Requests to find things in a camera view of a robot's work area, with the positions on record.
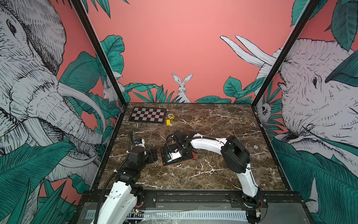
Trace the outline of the red writing tablet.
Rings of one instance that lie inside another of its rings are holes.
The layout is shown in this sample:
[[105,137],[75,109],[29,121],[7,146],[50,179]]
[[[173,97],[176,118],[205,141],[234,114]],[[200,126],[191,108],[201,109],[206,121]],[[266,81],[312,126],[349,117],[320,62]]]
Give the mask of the red writing tablet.
[[160,148],[160,153],[161,153],[161,159],[162,159],[162,164],[163,164],[163,167],[165,166],[169,166],[169,165],[172,165],[172,164],[177,164],[177,163],[181,163],[181,162],[184,162],[184,161],[188,161],[188,160],[193,160],[193,159],[196,159],[196,154],[194,152],[191,152],[191,153],[182,153],[182,157],[181,158],[178,158],[176,160],[173,160],[173,161],[170,161],[168,162],[169,160],[169,157],[168,157],[168,154],[170,153],[171,151],[168,149],[167,146],[164,146],[164,147],[161,147]]

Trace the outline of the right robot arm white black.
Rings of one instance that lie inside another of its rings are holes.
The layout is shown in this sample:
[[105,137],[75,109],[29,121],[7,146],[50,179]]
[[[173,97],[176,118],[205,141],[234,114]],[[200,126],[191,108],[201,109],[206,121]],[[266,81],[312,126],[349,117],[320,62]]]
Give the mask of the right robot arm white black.
[[241,200],[249,208],[261,209],[263,207],[263,193],[252,173],[250,153],[235,136],[214,138],[200,133],[187,135],[177,130],[167,136],[165,145],[160,148],[163,165],[168,166],[185,161],[197,149],[222,156],[228,169],[233,171],[240,181]]

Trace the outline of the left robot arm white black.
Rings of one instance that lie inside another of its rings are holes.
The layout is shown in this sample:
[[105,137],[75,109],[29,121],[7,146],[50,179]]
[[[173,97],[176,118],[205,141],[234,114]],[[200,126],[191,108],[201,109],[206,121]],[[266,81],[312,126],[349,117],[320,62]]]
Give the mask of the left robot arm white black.
[[144,144],[134,146],[115,170],[115,182],[108,195],[101,193],[93,224],[122,224],[131,210],[144,203],[143,187],[136,182],[147,164],[158,160],[157,150],[147,150]]

